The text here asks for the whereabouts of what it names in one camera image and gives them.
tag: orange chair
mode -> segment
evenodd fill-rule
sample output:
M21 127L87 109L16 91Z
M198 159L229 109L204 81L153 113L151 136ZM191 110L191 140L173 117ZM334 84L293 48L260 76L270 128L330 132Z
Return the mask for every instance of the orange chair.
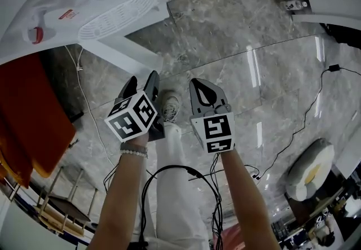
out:
M19 184L47 178L74 135L38 54L0 65L0 162Z

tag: marble floor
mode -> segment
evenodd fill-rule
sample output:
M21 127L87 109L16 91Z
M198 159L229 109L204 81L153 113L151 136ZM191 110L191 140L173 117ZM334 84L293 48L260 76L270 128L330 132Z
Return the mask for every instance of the marble floor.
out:
M361 72L361 51L337 44L318 24L296 24L284 11L282 0L170 0L170 17L128 36L129 39L163 56L161 89L176 90L183 98L178 124L187 162L208 173L213 157L202 152L191 131L188 84L200 77L220 86L232 105L236 120L236 148L245 164L263 173L275 155L302 127L303 116L315 99L320 75L338 63ZM72 54L78 45L69 47ZM43 63L54 90L68 116L85 114L74 123L78 142L69 149L59 166L64 174L55 187L58 195L68 195L80 168L85 170L74 203L84 212L90 205L94 187L100 190L91 214L99 221L105 198L104 177L119 159L120 143L104 123L114 99L130 75L89 53L82 54L80 80L91 113L99 127L108 161L94 122L77 83L76 71L65 48L49 50ZM327 72L323 91L307 115L306 129L296 135L291 146L260 180L255 181L265 198L273 221L289 213L283 193L285 172L317 138L332 142L336 155L361 122L361 79L345 71ZM147 168L156 170L155 145L149 144ZM56 175L43 179L36 172L33 180L50 187ZM217 173L225 216L234 220L231 197L224 172ZM210 221L214 198L201 180L191 182L202 201L201 212ZM149 193L151 209L156 211L155 185Z

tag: white sneaker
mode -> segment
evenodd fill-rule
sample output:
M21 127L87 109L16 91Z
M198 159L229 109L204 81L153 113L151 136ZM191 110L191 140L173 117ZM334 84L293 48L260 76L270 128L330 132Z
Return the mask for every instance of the white sneaker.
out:
M167 91L162 98L161 114L164 121L176 122L182 99L174 90Z

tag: white bracelet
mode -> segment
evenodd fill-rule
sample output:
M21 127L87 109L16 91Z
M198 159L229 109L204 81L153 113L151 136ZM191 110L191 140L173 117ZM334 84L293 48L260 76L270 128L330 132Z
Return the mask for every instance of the white bracelet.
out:
M124 153L128 153L129 155L136 155L136 156L148 158L148 155L146 153L141 153L141 152L132 151L132 150L120 150L120 154L123 155Z

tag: person's right arm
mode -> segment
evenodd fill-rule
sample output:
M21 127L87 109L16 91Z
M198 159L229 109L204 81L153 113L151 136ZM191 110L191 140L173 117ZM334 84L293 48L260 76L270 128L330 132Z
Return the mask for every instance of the person's right arm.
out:
M263 197L239 154L234 149L221 153L221 158L246 249L280 249Z

